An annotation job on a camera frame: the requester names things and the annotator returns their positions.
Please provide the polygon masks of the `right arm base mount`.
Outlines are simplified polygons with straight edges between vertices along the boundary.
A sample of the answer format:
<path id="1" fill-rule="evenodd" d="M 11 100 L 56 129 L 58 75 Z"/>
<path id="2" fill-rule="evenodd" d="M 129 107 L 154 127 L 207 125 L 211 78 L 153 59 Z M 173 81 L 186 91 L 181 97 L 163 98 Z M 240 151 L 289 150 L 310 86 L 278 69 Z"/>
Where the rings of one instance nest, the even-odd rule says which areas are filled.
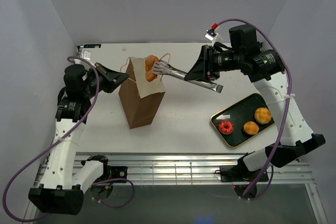
<path id="1" fill-rule="evenodd" d="M 261 169 L 249 171 L 240 165 L 222 165 L 214 174 L 220 176 L 221 182 L 252 182 L 260 171 Z"/>

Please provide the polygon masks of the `metal tongs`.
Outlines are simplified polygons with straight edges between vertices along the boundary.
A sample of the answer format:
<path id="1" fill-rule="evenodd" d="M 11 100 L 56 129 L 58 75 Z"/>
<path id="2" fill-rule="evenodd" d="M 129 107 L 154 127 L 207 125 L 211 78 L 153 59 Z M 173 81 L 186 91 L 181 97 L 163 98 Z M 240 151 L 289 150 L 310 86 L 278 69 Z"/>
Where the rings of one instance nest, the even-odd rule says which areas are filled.
<path id="1" fill-rule="evenodd" d="M 185 77 L 187 75 L 186 72 L 176 69 L 172 67 L 168 62 L 166 61 L 157 61 L 154 63 L 152 69 L 150 70 L 153 74 L 161 75 L 161 76 L 170 76 L 173 78 L 177 78 L 180 80 L 185 81 Z M 216 84 L 210 81 L 203 81 L 203 80 L 189 80 L 189 83 L 192 83 L 194 85 L 200 86 L 202 88 L 206 88 L 209 90 L 212 90 L 216 93 L 221 93 L 223 86 L 220 84 Z"/>

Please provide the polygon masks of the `aluminium front rail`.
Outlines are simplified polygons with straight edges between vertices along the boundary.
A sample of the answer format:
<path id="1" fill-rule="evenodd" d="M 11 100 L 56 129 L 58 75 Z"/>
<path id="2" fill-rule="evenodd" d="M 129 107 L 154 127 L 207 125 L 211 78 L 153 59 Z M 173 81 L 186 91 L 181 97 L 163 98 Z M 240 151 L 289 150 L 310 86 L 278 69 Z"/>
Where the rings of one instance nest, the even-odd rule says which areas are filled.
<path id="1" fill-rule="evenodd" d="M 111 166 L 126 166 L 127 179 L 138 186 L 158 185 L 219 185 L 246 184 L 244 182 L 221 183 L 215 170 L 236 165 L 241 153 L 234 154 L 102 154 Z M 89 153 L 78 153 L 72 174 L 82 168 L 80 161 Z M 274 168 L 273 184 L 314 184 L 309 163 L 294 161 L 282 168 Z"/>

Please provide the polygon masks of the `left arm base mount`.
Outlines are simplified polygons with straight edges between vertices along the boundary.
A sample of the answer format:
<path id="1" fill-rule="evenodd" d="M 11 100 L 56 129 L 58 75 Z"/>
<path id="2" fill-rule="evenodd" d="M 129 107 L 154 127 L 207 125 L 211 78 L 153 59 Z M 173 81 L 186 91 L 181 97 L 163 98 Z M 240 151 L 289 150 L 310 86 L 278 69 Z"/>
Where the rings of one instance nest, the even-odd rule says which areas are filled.
<path id="1" fill-rule="evenodd" d="M 127 166 L 108 166 L 108 179 L 127 179 Z"/>

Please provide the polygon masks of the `brown paper bag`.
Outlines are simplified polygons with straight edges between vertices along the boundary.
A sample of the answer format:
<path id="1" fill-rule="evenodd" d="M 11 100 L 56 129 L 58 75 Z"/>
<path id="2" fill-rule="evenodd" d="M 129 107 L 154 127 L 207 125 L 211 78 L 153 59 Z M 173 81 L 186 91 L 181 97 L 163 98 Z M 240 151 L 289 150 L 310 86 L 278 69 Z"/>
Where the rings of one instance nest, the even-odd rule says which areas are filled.
<path id="1" fill-rule="evenodd" d="M 165 95 L 159 75 L 151 82 L 146 80 L 145 59 L 129 57 L 123 65 L 129 78 L 121 85 L 119 98 L 130 129 L 152 124 Z"/>

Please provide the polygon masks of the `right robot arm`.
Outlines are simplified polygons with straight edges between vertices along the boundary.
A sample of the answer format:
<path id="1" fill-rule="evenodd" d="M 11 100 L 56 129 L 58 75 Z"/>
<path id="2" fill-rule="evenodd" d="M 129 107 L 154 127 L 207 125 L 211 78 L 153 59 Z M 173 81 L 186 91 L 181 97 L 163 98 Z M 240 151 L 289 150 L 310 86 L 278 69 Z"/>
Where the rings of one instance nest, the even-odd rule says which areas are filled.
<path id="1" fill-rule="evenodd" d="M 239 70 L 263 97 L 278 130 L 275 142 L 238 159 L 224 174 L 250 180 L 256 171 L 263 174 L 269 166 L 281 168 L 325 144 L 303 118 L 292 93 L 292 76 L 276 47 L 262 50 L 257 34 L 262 31 L 248 22 L 229 29 L 230 46 L 218 41 L 219 27 L 214 23 L 206 32 L 210 46 L 202 46 L 199 57 L 186 74 L 186 81 L 214 81 L 221 72 Z"/>

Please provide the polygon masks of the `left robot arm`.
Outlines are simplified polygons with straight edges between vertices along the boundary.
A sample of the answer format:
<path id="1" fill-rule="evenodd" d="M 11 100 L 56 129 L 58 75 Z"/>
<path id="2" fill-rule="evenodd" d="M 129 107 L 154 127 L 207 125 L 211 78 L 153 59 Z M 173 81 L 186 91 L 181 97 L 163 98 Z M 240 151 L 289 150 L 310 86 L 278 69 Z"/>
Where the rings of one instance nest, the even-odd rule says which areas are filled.
<path id="1" fill-rule="evenodd" d="M 28 193 L 29 200 L 43 213 L 77 215 L 84 194 L 97 182 L 111 178 L 108 159 L 90 156 L 73 174 L 73 166 L 81 134 L 96 95 L 112 93 L 129 74 L 110 70 L 99 63 L 86 69 L 74 64 L 65 69 L 65 87 L 60 91 L 56 112 L 56 130 L 46 170 L 36 188 Z"/>

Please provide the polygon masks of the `red fake donut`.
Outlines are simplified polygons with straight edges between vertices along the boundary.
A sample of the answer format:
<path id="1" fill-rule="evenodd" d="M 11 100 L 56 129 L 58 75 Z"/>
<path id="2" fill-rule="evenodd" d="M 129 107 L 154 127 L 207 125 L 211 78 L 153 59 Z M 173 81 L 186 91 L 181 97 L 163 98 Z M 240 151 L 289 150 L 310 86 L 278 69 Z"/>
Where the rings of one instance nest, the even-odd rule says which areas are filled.
<path id="1" fill-rule="evenodd" d="M 218 130 L 224 135 L 230 135 L 234 131 L 234 125 L 231 121 L 223 120 L 218 124 Z"/>

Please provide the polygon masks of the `round fake bun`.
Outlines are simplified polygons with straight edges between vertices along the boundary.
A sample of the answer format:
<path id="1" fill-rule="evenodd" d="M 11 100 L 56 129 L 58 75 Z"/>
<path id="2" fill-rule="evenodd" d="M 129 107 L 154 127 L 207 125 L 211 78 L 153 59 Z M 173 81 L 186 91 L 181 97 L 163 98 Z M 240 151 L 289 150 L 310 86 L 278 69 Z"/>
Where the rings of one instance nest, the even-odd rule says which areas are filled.
<path id="1" fill-rule="evenodd" d="M 254 117 L 255 120 L 262 125 L 269 123 L 272 119 L 271 112 L 267 108 L 258 108 L 255 111 Z"/>
<path id="2" fill-rule="evenodd" d="M 244 124 L 243 130 L 248 135 L 256 135 L 259 132 L 259 126 L 253 121 L 248 121 Z"/>

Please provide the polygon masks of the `brown fake croissant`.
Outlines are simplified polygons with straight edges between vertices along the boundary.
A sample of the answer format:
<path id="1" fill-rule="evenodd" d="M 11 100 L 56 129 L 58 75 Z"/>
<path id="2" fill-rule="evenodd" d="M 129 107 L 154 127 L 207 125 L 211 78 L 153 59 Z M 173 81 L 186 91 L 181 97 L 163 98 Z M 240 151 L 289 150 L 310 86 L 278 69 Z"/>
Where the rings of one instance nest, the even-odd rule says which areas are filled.
<path id="1" fill-rule="evenodd" d="M 157 74 L 152 72 L 152 68 L 156 62 L 160 61 L 155 55 L 149 55 L 145 59 L 145 77 L 148 82 L 151 82 L 157 78 Z"/>

